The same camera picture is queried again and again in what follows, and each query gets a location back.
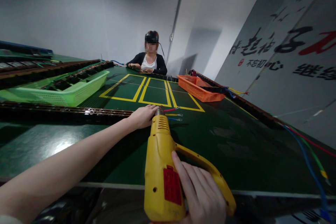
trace yellow rectangle outline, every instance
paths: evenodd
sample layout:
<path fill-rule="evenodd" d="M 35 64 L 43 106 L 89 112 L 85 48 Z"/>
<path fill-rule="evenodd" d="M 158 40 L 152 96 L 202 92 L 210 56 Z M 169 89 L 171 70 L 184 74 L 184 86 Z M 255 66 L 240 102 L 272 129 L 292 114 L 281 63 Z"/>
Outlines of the yellow rectangle outline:
<path fill-rule="evenodd" d="M 168 87 L 169 87 L 169 92 L 170 92 L 170 96 L 171 96 L 171 100 L 173 102 L 173 105 L 174 107 L 177 107 L 177 104 L 176 104 L 176 101 L 175 101 L 175 98 L 174 98 L 174 95 L 173 95 L 173 91 L 172 91 L 172 88 L 169 84 L 169 82 L 172 82 L 172 81 L 167 81 L 168 83 Z M 204 109 L 202 109 L 202 107 L 198 104 L 198 102 L 195 100 L 195 98 L 188 93 L 188 95 L 190 95 L 190 97 L 192 98 L 192 100 L 195 102 L 195 104 L 197 105 L 198 109 L 197 108 L 188 108 L 188 107 L 181 107 L 181 109 L 187 109 L 187 110 L 193 110 L 193 111 L 199 111 L 199 112 L 205 112 Z"/>
<path fill-rule="evenodd" d="M 149 82 L 150 82 L 151 79 L 155 79 L 155 78 L 148 78 L 148 81 L 147 81 L 146 85 L 144 86 L 144 88 L 142 90 L 142 93 L 141 93 L 141 96 L 140 96 L 140 99 L 139 99 L 138 102 L 139 103 L 145 103 L 145 104 L 157 105 L 157 106 L 161 106 L 162 105 L 162 106 L 165 106 L 165 107 L 172 107 L 172 104 L 170 103 L 170 99 L 169 99 L 167 82 L 165 80 L 161 80 L 161 79 L 155 79 L 155 80 L 163 81 L 164 82 L 164 86 L 166 88 L 166 96 L 167 96 L 167 103 L 168 104 L 160 104 L 160 103 L 152 103 L 152 102 L 149 102 L 149 101 L 144 101 L 145 93 L 146 93 L 147 87 L 148 87 Z"/>
<path fill-rule="evenodd" d="M 122 78 L 120 81 L 118 81 L 118 82 L 117 82 L 116 84 L 114 84 L 112 87 L 110 87 L 108 90 L 106 90 L 104 93 L 102 93 L 99 97 L 102 97 L 102 98 L 109 98 L 109 99 L 115 99 L 115 100 L 123 100 L 123 101 L 127 101 L 127 102 L 128 102 L 128 101 L 129 101 L 129 102 L 136 102 L 136 100 L 137 100 L 137 98 L 138 98 L 138 96 L 139 96 L 139 94 L 140 94 L 140 90 L 141 90 L 142 86 L 144 85 L 145 80 L 146 80 L 146 78 L 147 78 L 147 77 L 145 77 L 145 76 L 133 75 L 133 76 L 138 76 L 138 77 L 142 77 L 142 78 L 143 78 L 143 80 L 142 80 L 140 86 L 138 87 L 138 90 L 136 91 L 136 93 L 135 93 L 133 99 L 119 98 L 119 97 L 107 96 L 107 95 L 106 95 L 108 92 L 110 92 L 112 89 L 114 89 L 116 86 L 118 86 L 121 82 L 123 82 L 123 81 L 124 81 L 128 76 L 130 76 L 130 75 L 132 75 L 132 74 L 127 74 L 124 78 Z"/>

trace green plastic basket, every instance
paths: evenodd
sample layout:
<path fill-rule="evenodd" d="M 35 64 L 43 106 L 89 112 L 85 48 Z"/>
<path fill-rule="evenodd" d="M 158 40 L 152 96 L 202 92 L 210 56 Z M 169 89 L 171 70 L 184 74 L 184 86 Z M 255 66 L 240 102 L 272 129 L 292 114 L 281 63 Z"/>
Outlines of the green plastic basket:
<path fill-rule="evenodd" d="M 76 107 L 105 85 L 106 77 L 109 73 L 109 71 L 101 71 L 63 91 L 39 89 L 61 76 L 59 75 L 18 87 L 0 90 L 0 97 L 12 102 L 47 103 Z"/>

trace white shirt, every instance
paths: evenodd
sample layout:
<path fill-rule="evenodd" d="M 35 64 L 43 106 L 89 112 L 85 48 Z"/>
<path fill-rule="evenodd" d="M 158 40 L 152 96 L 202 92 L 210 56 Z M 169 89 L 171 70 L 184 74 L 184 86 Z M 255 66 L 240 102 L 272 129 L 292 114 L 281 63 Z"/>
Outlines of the white shirt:
<path fill-rule="evenodd" d="M 154 62 L 152 64 L 148 64 L 147 60 L 146 60 L 146 55 L 144 56 L 143 62 L 141 64 L 141 70 L 145 70 L 146 68 L 150 68 L 150 69 L 156 69 L 156 59 L 155 58 Z"/>

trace black cardigan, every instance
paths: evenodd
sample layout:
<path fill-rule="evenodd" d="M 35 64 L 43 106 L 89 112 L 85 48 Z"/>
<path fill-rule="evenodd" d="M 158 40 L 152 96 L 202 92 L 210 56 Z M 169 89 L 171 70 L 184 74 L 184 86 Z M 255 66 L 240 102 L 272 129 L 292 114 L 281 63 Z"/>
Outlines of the black cardigan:
<path fill-rule="evenodd" d="M 126 66 L 128 67 L 129 63 L 136 64 L 138 63 L 139 65 L 142 65 L 144 58 L 145 58 L 146 53 L 139 53 L 137 54 L 134 59 L 132 59 L 130 62 L 127 62 Z M 161 75 L 166 75 L 167 74 L 167 67 L 165 64 L 165 61 L 163 60 L 162 55 L 156 54 L 156 69 L 153 70 L 153 73 L 161 74 Z"/>

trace red chinese character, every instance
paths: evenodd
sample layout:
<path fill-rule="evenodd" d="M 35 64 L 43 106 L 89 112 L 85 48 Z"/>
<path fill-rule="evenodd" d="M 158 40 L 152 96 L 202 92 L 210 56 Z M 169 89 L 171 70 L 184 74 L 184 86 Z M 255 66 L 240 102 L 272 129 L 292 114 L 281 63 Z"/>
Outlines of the red chinese character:
<path fill-rule="evenodd" d="M 240 67 L 240 66 L 242 65 L 243 62 L 244 62 L 244 59 L 241 59 L 241 60 L 239 61 L 238 66 Z"/>
<path fill-rule="evenodd" d="M 299 52 L 299 55 L 307 55 L 313 52 L 316 52 L 316 54 L 323 53 L 324 51 L 329 50 L 331 47 L 336 45 L 336 42 L 332 44 L 331 46 L 323 49 L 323 47 L 328 44 L 330 41 L 332 41 L 334 38 L 336 38 L 336 31 L 329 31 L 326 33 L 320 33 L 320 34 L 328 34 L 327 37 L 324 39 L 321 39 L 319 42 L 307 47 L 306 49 L 303 49 L 302 51 Z"/>

